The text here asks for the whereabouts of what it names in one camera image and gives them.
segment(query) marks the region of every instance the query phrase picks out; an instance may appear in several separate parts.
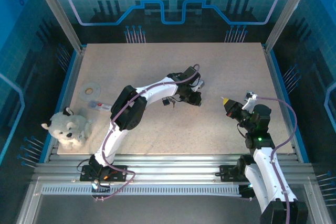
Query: white plush dog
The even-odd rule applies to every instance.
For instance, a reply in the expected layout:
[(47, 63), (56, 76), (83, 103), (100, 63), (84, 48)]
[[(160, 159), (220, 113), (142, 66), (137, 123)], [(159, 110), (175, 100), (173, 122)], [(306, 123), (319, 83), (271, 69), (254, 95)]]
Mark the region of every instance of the white plush dog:
[(81, 115), (74, 115), (69, 107), (54, 114), (49, 123), (41, 124), (65, 150), (78, 150), (91, 135), (91, 124)]

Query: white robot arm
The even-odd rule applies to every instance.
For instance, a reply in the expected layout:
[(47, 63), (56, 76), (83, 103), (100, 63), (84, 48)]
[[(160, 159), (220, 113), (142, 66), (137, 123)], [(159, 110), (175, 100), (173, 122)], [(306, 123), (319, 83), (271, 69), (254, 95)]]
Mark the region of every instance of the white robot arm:
[(242, 155), (237, 165), (226, 173), (249, 180), (261, 208), (260, 223), (284, 223), (285, 219), (286, 223), (289, 219), (290, 223), (306, 223), (306, 203), (297, 200), (286, 182), (274, 143), (267, 132), (271, 109), (262, 104), (254, 106), (256, 99), (257, 95), (248, 92), (245, 99), (248, 102), (244, 106), (227, 98), (223, 101), (226, 115), (247, 130), (245, 144), (250, 150), (250, 155)]
[(204, 81), (200, 80), (200, 77), (200, 74), (194, 67), (189, 67), (184, 73), (171, 73), (163, 80), (146, 87), (125, 87), (112, 106), (111, 119), (120, 113), (132, 98), (136, 95), (141, 95), (124, 109), (115, 123), (110, 123), (104, 141), (105, 145), (103, 143), (94, 155), (96, 161), (102, 166), (113, 163), (114, 156), (122, 140), (130, 130), (140, 123), (145, 108), (151, 103), (165, 98), (168, 99), (164, 100), (164, 102), (169, 103), (170, 97), (180, 95), (181, 101), (200, 106), (201, 93), (198, 90), (204, 85)]

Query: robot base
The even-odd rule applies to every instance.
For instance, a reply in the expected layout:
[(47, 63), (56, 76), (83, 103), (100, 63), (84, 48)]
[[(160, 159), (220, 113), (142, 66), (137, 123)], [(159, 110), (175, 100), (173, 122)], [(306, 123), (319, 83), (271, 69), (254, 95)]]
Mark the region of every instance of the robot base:
[[(307, 223), (308, 208), (305, 202), (290, 202), (290, 224)], [(286, 202), (271, 201), (260, 217), (260, 224), (283, 224), (286, 221)]]
[[(116, 168), (127, 169), (125, 165), (116, 165)], [(93, 182), (95, 180), (100, 182), (125, 182), (126, 174), (116, 171), (109, 166), (103, 167), (99, 174), (96, 174), (95, 170), (90, 165), (84, 165), (79, 180), (82, 182)]]
[(219, 173), (215, 175), (221, 177), (220, 182), (248, 182), (245, 175), (237, 170), (236, 165), (221, 165), (219, 167)]

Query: purple cable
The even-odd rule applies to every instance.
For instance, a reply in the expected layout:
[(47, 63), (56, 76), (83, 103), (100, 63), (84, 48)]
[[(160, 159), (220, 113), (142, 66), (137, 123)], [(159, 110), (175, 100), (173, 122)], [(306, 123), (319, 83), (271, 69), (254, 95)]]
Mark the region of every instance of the purple cable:
[[(142, 94), (146, 93), (148, 90), (152, 89), (152, 88), (155, 88), (155, 87), (158, 87), (158, 86), (161, 86), (161, 85), (166, 85), (166, 84), (180, 84), (180, 83), (183, 83), (183, 82), (187, 82), (189, 80), (191, 80), (192, 78), (194, 78), (197, 74), (198, 74), (198, 71), (200, 70), (200, 66), (199, 64), (195, 64), (194, 65), (194, 68), (197, 67), (197, 70), (196, 72), (194, 72), (194, 74), (192, 76), (190, 76), (189, 78), (185, 79), (185, 80), (182, 80), (182, 81), (169, 81), (169, 82), (159, 82), (159, 83), (156, 83), (156, 84), (153, 84), (151, 86), (149, 86), (147, 89), (141, 91), (140, 93), (138, 93), (136, 96), (134, 96), (131, 100), (128, 101), (128, 103), (115, 115), (115, 117), (112, 119), (111, 121), (111, 124), (114, 126), (114, 122), (117, 120), (117, 118), (121, 115), (121, 113), (136, 99), (138, 98), (139, 96), (141, 96)], [(129, 183), (131, 183), (133, 180), (134, 180), (134, 177), (135, 177), (135, 172), (133, 172), (132, 170), (124, 170), (124, 169), (119, 169), (117, 167), (114, 167), (113, 165), (109, 164), (109, 162), (107, 161), (106, 159), (106, 156), (105, 156), (105, 146), (106, 146), (106, 142), (107, 142), (107, 139), (110, 137), (110, 135), (114, 132), (114, 129), (113, 128), (109, 134), (105, 137), (104, 139), (104, 142), (103, 142), (103, 145), (102, 145), (102, 152), (101, 152), (101, 155), (102, 155), (102, 158), (103, 160), (105, 161), (106, 164), (108, 164), (108, 166), (114, 170), (117, 170), (119, 172), (123, 172), (123, 173), (131, 173), (133, 174), (133, 176), (122, 186), (120, 187), (117, 191), (115, 191), (113, 194), (109, 195), (109, 196), (105, 196), (105, 197), (100, 197), (100, 198), (96, 198), (96, 201), (97, 200), (101, 200), (101, 201), (104, 201), (105, 199), (109, 199), (111, 197), (113, 197), (114, 195), (116, 195), (117, 193), (119, 193), (120, 191), (122, 191)]]
[[(298, 119), (296, 117), (296, 114), (295, 114), (295, 111), (293, 110), (293, 108), (287, 102), (285, 102), (283, 100), (280, 100), (280, 99), (277, 99), (277, 98), (267, 98), (267, 97), (257, 97), (257, 99), (282, 102), (286, 107), (289, 108), (289, 110), (293, 113), (293, 116), (294, 116), (294, 121), (295, 122), (294, 122), (293, 132), (292, 132), (292, 134), (290, 134), (289, 138), (286, 141), (284, 141), (282, 144), (279, 144), (277, 147), (274, 148), (274, 150), (271, 153), (271, 161), (272, 161), (273, 158), (274, 158), (274, 154), (275, 154), (276, 150), (279, 149), (279, 148), (281, 148), (281, 147), (283, 147), (285, 144), (289, 143), (289, 141), (291, 141), (291, 139), (294, 137), (295, 131), (296, 131), (297, 126), (298, 126)], [(273, 163), (273, 162), (271, 162), (271, 163), (272, 163), (272, 167), (274, 169), (274, 172), (277, 175), (277, 178), (278, 178), (278, 180), (280, 182), (281, 189), (282, 189), (282, 191), (285, 192), (286, 191), (285, 185), (284, 185), (284, 183), (283, 183), (283, 181), (282, 181), (282, 179), (280, 177), (280, 174), (279, 174), (279, 172), (277, 170), (277, 167), (275, 166), (275, 163)], [(286, 199), (286, 208), (287, 208), (287, 211), (286, 211), (286, 224), (289, 224), (289, 218), (290, 218), (289, 198), (288, 198), (288, 194), (287, 193), (284, 193), (283, 195), (285, 196), (285, 199)]]

